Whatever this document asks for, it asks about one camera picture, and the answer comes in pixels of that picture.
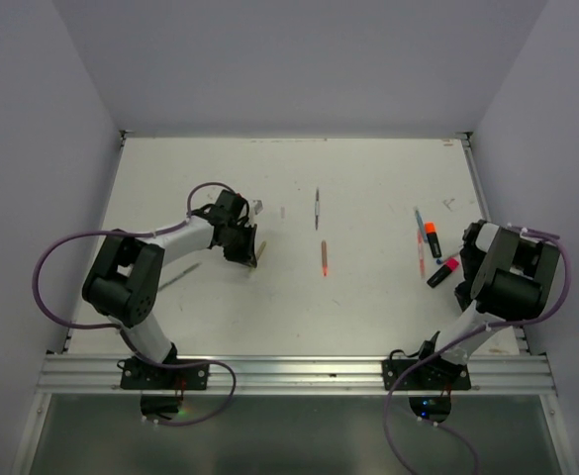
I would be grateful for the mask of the black pink marker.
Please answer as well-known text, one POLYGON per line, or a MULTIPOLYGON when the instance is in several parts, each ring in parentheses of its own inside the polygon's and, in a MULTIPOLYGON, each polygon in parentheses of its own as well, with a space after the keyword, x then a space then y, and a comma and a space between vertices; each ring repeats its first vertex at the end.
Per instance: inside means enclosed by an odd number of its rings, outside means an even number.
POLYGON ((431 288, 435 288, 441 282, 443 282, 447 277, 449 277, 458 267, 460 263, 455 258, 450 258, 446 260, 438 270, 427 280, 427 285, 431 288))

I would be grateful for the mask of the orange highlighter pen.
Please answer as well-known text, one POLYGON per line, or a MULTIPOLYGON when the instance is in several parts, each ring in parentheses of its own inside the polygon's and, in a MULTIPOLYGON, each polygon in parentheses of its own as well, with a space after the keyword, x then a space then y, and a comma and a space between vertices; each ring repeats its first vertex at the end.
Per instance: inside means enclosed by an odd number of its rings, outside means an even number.
POLYGON ((329 272, 328 267, 328 245, 325 239, 321 242, 321 262, 323 276, 327 277, 329 272))

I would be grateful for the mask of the red pen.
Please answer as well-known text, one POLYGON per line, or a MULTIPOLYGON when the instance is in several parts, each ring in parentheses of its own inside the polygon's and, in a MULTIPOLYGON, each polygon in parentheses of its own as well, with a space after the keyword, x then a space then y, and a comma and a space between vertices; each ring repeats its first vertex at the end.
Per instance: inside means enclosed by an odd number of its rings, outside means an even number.
POLYGON ((417 230, 417 250, 418 250, 418 262, 419 271, 422 279, 426 278, 426 267, 425 267, 425 248, 422 233, 417 230))

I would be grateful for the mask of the black orange marker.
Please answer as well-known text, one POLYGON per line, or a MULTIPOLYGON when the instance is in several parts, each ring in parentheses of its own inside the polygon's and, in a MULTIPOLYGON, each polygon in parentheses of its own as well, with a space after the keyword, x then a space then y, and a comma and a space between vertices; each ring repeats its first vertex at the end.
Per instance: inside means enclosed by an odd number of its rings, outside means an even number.
POLYGON ((425 232, 432 256, 434 258, 442 258, 442 251, 434 223, 425 223, 425 232))

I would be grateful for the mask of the yellow highlighter pen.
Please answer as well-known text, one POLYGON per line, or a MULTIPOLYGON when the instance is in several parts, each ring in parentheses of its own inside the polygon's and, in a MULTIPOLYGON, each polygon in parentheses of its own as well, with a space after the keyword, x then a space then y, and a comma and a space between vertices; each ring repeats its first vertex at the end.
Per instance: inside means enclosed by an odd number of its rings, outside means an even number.
POLYGON ((254 260, 253 260, 253 264, 251 266, 251 270, 255 270, 258 267, 258 263, 260 261, 260 258, 263 254, 263 252, 265 251, 267 242, 264 240, 256 249, 255 253, 254 253, 254 260))

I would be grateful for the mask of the thin black white pen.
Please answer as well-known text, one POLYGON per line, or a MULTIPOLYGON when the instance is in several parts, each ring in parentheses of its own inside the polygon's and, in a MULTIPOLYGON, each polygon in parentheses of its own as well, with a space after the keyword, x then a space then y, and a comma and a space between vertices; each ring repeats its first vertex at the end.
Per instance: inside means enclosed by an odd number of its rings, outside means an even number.
POLYGON ((317 187, 316 193, 315 193, 315 206, 314 206, 315 230, 316 231, 319 229, 319 225, 320 225, 320 215, 321 215, 320 206, 321 206, 320 188, 317 187))

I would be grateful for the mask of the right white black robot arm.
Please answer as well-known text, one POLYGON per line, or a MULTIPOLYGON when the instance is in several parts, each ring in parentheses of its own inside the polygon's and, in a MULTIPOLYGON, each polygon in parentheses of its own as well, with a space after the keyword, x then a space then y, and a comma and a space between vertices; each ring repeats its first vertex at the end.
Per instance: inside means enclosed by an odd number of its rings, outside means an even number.
POLYGON ((547 318, 558 262, 566 254, 558 235, 480 220, 464 231, 460 258, 464 280, 455 295, 462 313, 424 343, 413 365, 425 388, 458 376, 496 333, 547 318))

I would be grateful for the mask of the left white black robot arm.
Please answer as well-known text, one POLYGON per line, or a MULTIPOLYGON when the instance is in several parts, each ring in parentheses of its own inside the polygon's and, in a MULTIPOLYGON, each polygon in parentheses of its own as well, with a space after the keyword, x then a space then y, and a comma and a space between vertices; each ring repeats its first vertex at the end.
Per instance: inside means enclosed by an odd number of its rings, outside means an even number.
POLYGON ((82 299, 120 328, 143 376, 155 388, 171 386, 178 375, 176 346, 162 331, 153 307, 162 269, 194 252, 219 247, 228 262, 257 266, 250 205, 223 190, 217 200, 188 213, 169 228, 137 236, 122 230, 106 235, 82 286, 82 299))

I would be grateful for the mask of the light blue highlighter pen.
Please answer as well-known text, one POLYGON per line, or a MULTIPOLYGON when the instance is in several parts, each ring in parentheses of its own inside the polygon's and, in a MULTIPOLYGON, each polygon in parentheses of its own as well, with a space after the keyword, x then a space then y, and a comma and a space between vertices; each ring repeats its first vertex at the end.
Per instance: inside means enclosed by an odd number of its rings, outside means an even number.
POLYGON ((422 236, 425 235, 425 224, 418 207, 414 207, 414 216, 422 236))

